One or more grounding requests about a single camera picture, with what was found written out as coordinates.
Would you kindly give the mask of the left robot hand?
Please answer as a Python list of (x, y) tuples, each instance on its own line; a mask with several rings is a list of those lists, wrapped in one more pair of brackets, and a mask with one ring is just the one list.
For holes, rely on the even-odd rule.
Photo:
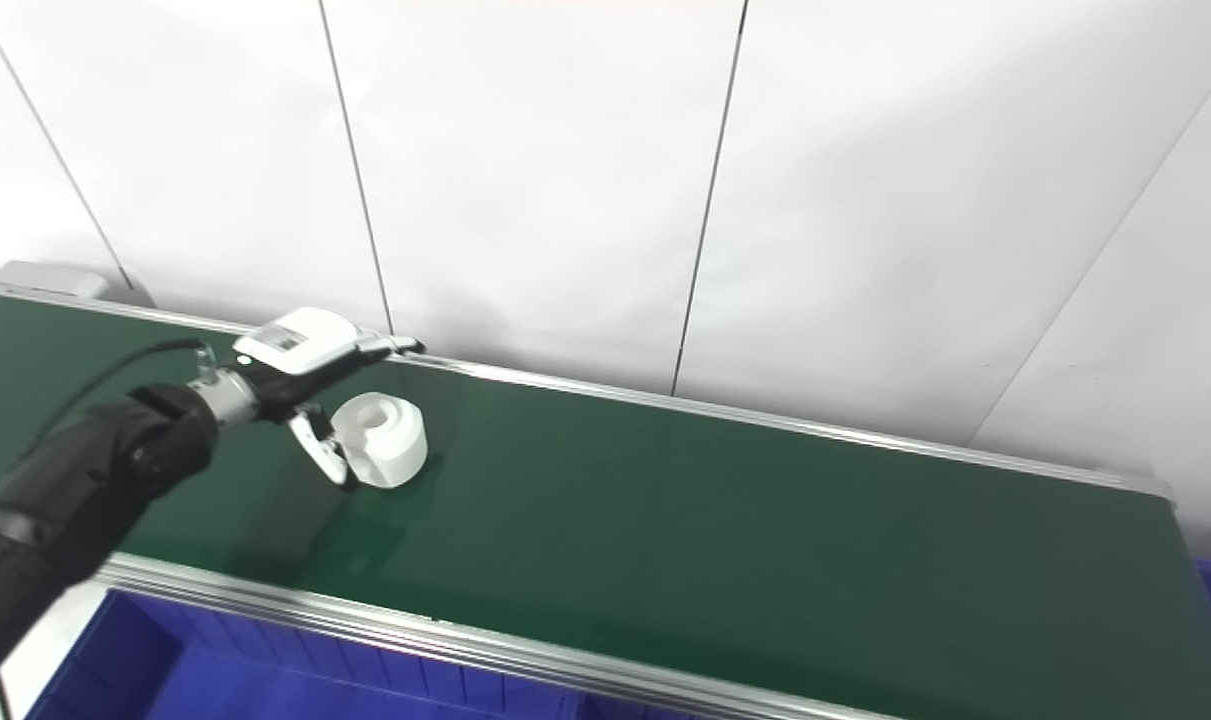
[(421, 355), (425, 346), (357, 326), (339, 313), (300, 307), (233, 342), (233, 361), (217, 364), (199, 351), (201, 370), (189, 384), (220, 430), (253, 421), (285, 425), (335, 486), (404, 486), (427, 462), (425, 416), (404, 398), (366, 392), (334, 415), (320, 393), (390, 357)]

